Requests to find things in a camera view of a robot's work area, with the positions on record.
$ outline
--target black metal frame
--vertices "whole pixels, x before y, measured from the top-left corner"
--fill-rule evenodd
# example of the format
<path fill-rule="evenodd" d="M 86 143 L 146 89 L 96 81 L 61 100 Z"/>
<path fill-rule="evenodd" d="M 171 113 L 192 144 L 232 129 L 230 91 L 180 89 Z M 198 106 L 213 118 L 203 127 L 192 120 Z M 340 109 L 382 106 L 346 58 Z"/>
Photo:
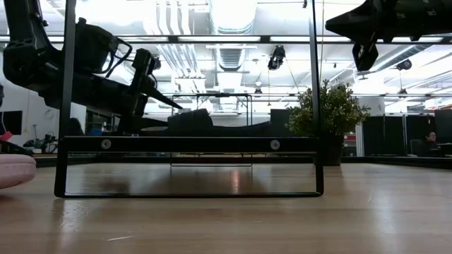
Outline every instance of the black metal frame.
<path fill-rule="evenodd" d="M 73 80 L 73 58 L 76 30 L 76 0 L 66 0 L 64 23 L 64 79 L 59 119 L 59 151 L 56 166 L 54 194 L 59 198 L 290 198 L 319 197 L 323 195 L 323 165 L 316 160 L 316 190 L 311 192 L 291 193 L 204 193 L 167 194 L 167 195 L 131 195 L 114 194 L 80 194 L 66 192 L 68 151 L 71 152 L 236 152 L 236 153 L 305 153 L 319 154 L 321 142 L 318 138 L 164 138 L 164 137 L 69 137 L 66 136 L 71 113 L 71 95 Z M 314 125 L 317 136 L 321 129 L 320 122 L 320 86 L 319 63 L 317 56 L 316 11 L 314 0 L 309 0 L 309 38 L 311 50 L 311 72 L 314 103 Z M 272 43 L 261 40 L 256 44 Z"/>

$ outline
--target ceiling duct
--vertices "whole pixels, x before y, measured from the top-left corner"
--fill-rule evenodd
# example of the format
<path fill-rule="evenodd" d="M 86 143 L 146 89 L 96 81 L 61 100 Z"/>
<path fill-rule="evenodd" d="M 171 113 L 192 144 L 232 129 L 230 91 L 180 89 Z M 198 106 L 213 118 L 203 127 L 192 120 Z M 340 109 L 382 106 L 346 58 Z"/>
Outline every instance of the ceiling duct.
<path fill-rule="evenodd" d="M 257 0 L 208 0 L 210 25 L 215 35 L 250 35 L 256 16 Z M 245 49 L 216 49 L 224 71 L 238 71 L 245 60 Z"/>
<path fill-rule="evenodd" d="M 394 49 L 393 51 L 380 57 L 375 62 L 374 67 L 370 71 L 360 71 L 357 72 L 356 75 L 366 75 L 384 71 L 387 68 L 395 66 L 400 62 L 409 59 L 410 57 L 413 57 L 414 55 L 419 54 L 431 47 L 433 47 L 433 45 L 400 46 L 397 49 Z M 348 69 L 339 72 L 337 75 L 331 78 L 330 81 L 332 82 L 334 80 L 338 80 L 340 82 L 342 80 L 345 80 L 346 78 L 349 78 L 351 75 L 353 75 L 354 70 L 356 69 L 356 65 L 352 63 L 347 68 Z"/>
<path fill-rule="evenodd" d="M 399 64 L 400 62 L 409 59 L 410 57 L 419 54 L 429 48 L 433 47 L 433 45 L 414 45 L 414 46 L 401 46 L 393 51 L 387 53 L 386 55 L 380 57 L 377 62 L 374 64 L 374 67 L 371 68 L 370 71 L 362 71 L 359 72 L 358 75 L 365 75 L 369 73 L 376 73 L 379 71 L 386 70 L 392 66 Z"/>

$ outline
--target plant pot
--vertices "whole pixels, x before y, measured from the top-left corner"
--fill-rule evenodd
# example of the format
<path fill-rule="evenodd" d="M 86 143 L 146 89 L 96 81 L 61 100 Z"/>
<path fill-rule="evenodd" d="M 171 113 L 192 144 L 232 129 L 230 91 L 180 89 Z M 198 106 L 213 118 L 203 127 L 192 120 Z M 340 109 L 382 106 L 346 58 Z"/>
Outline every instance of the plant pot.
<path fill-rule="evenodd" d="M 343 135 L 326 135 L 321 139 L 321 151 L 319 158 L 324 166 L 340 166 L 343 145 Z"/>

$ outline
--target green leaves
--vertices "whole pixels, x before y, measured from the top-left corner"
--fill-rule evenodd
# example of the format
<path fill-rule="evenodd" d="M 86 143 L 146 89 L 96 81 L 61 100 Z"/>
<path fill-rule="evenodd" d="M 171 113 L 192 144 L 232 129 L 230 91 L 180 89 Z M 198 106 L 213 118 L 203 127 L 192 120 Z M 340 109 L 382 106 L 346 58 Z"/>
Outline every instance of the green leaves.
<path fill-rule="evenodd" d="M 350 84 L 339 84 L 328 88 L 324 80 L 320 88 L 321 133 L 328 135 L 344 135 L 353 131 L 355 126 L 369 116 L 367 106 L 360 106 L 359 100 L 352 97 Z M 290 107 L 290 119 L 287 127 L 300 136 L 315 135 L 313 120 L 312 90 L 308 89 L 299 97 L 299 105 Z"/>

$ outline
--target white pipe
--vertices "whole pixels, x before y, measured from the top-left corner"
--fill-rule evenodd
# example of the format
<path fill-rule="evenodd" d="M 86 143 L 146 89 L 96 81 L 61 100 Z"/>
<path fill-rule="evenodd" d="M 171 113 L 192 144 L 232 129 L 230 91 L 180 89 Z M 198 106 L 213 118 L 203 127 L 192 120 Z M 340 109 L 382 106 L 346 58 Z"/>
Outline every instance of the white pipe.
<path fill-rule="evenodd" d="M 190 19 L 189 19 L 189 0 L 180 0 L 181 4 L 181 27 L 184 35 L 191 35 L 190 31 Z M 188 48 L 189 57 L 191 59 L 191 63 L 193 64 L 194 70 L 199 77 L 203 77 L 201 70 L 198 67 L 198 60 L 196 59 L 196 51 L 195 46 L 193 44 L 186 44 Z"/>
<path fill-rule="evenodd" d="M 177 6 L 177 0 L 170 0 L 169 4 L 171 6 L 171 15 L 170 15 L 170 24 L 169 26 L 171 27 L 172 32 L 175 35 L 180 35 L 181 31 L 179 29 L 179 16 L 177 15 L 179 7 Z M 178 45 L 178 48 L 181 49 L 182 53 L 184 54 L 184 57 L 186 59 L 186 61 L 182 61 L 182 65 L 185 66 L 185 68 L 189 68 L 190 69 L 190 74 L 196 76 L 196 73 L 194 71 L 194 67 L 193 64 L 191 62 L 189 53 L 188 53 L 188 48 L 186 47 L 185 44 L 183 45 Z"/>
<path fill-rule="evenodd" d="M 144 1 L 144 8 L 148 9 L 150 15 L 143 17 L 143 29 L 146 31 L 148 35 L 160 35 L 160 29 L 157 25 L 157 2 L 155 0 L 147 0 Z M 174 71 L 179 77 L 183 76 L 182 71 L 180 71 L 173 59 L 168 54 L 167 46 L 157 45 L 157 50 L 163 55 L 165 60 L 167 61 L 169 67 L 172 71 Z"/>
<path fill-rule="evenodd" d="M 167 2 L 166 0 L 160 0 L 159 2 L 160 2 L 160 18 L 158 21 L 158 26 L 162 31 L 162 34 L 170 35 L 171 33 L 170 30 L 168 30 L 167 24 Z M 174 59 L 177 68 L 179 68 L 186 77 L 189 77 L 189 72 L 185 69 L 182 57 L 179 55 L 179 52 L 177 51 L 177 48 L 174 46 L 174 44 L 171 44 L 169 46 L 168 54 L 170 54 L 170 57 Z"/>

